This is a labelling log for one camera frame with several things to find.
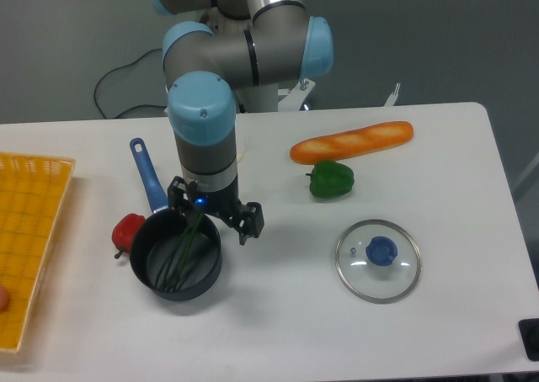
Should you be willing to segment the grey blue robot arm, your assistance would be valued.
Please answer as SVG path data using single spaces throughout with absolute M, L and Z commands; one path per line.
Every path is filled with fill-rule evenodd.
M 170 204 L 221 219 L 240 242 L 256 238 L 261 206 L 238 197 L 236 91 L 327 73 L 334 61 L 328 22 L 310 16 L 302 0 L 150 1 L 165 15 L 212 9 L 237 23 L 187 21 L 163 37 L 166 110 L 182 169 Z

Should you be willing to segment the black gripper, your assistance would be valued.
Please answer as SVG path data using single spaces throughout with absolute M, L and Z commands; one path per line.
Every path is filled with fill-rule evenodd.
M 189 211 L 193 211 L 222 220 L 238 233 L 241 246 L 244 246 L 250 238 L 259 238 L 264 229 L 261 204 L 240 202 L 237 178 L 223 189 L 208 192 L 202 191 L 195 181 L 175 176 L 168 185 L 167 197 L 168 207 L 184 218 Z

